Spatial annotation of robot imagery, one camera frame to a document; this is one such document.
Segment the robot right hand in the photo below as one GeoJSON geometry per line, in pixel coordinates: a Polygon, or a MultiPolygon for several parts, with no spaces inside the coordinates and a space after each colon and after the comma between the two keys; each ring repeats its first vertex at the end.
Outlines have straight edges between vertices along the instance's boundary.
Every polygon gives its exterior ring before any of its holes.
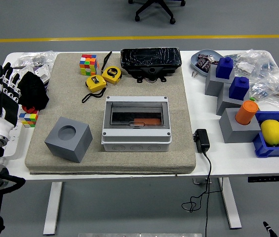
{"type": "Polygon", "coordinates": [[[267,232],[269,233],[270,237],[278,237],[278,235],[275,233],[275,231],[271,228],[271,226],[263,221],[263,225],[266,228],[267,232]]]}

